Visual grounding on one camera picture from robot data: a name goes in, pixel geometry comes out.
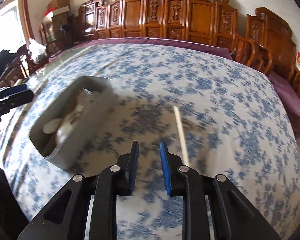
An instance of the black device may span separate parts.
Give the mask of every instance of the black device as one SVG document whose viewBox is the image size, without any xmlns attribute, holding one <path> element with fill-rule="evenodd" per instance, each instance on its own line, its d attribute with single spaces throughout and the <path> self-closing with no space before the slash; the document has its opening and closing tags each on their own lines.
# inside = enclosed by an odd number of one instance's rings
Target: black device
<svg viewBox="0 0 300 240">
<path fill-rule="evenodd" d="M 30 103 L 33 93 L 26 84 L 0 89 L 0 122 L 1 116 L 9 113 L 12 108 Z"/>
<path fill-rule="evenodd" d="M 90 240 L 116 240 L 116 196 L 133 192 L 138 143 L 116 165 L 99 175 L 73 176 L 33 218 L 18 240 L 82 240 L 91 195 Z M 169 196 L 183 196 L 182 240 L 209 240 L 205 195 L 209 198 L 215 240 L 280 240 L 279 235 L 224 175 L 202 176 L 160 144 L 165 188 Z"/>
</svg>

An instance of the white plastic bag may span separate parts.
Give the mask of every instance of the white plastic bag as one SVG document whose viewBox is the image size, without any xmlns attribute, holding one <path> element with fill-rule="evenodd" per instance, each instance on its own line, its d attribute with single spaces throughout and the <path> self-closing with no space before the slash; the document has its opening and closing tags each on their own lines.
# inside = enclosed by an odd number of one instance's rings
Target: white plastic bag
<svg viewBox="0 0 300 240">
<path fill-rule="evenodd" d="M 40 43 L 37 43 L 34 39 L 29 39 L 29 50 L 31 51 L 31 58 L 35 64 L 38 64 L 41 60 L 46 58 L 46 47 Z"/>
</svg>

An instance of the item inside bin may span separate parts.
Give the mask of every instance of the item inside bin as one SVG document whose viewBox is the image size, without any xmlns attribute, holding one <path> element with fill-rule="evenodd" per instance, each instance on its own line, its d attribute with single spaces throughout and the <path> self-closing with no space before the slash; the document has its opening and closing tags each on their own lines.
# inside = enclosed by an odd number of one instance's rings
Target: item inside bin
<svg viewBox="0 0 300 240">
<path fill-rule="evenodd" d="M 51 134 L 47 145 L 43 149 L 46 155 L 51 154 L 57 145 L 64 142 L 72 132 L 80 116 L 89 107 L 91 100 L 98 94 L 100 93 L 97 91 L 91 92 L 83 89 L 77 95 L 75 103 L 65 106 L 67 111 L 62 118 L 52 119 L 43 126 L 42 131 L 46 134 Z"/>
</svg>

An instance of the wooden stick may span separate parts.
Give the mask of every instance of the wooden stick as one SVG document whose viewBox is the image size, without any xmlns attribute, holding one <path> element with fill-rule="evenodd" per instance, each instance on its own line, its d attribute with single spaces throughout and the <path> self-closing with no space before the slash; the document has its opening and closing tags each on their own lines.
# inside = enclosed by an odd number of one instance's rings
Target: wooden stick
<svg viewBox="0 0 300 240">
<path fill-rule="evenodd" d="M 183 164 L 186 166 L 189 166 L 189 157 L 188 157 L 186 139 L 185 139 L 185 134 L 183 132 L 183 126 L 182 126 L 179 108 L 174 106 L 173 110 L 174 110 L 174 114 L 176 116 L 177 128 L 178 128 L 182 157 L 183 157 Z"/>
</svg>

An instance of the wooden headboard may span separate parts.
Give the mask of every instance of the wooden headboard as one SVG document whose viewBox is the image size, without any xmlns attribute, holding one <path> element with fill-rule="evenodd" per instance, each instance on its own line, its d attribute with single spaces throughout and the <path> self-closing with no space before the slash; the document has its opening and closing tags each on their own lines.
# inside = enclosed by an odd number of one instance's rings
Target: wooden headboard
<svg viewBox="0 0 300 240">
<path fill-rule="evenodd" d="M 155 37 L 230 49 L 237 9 L 229 0 L 90 0 L 77 20 L 84 40 Z"/>
<path fill-rule="evenodd" d="M 296 59 L 292 30 L 282 18 L 265 7 L 257 8 L 255 13 L 256 16 L 247 15 L 246 37 L 269 48 L 273 53 L 274 72 L 291 80 Z"/>
</svg>

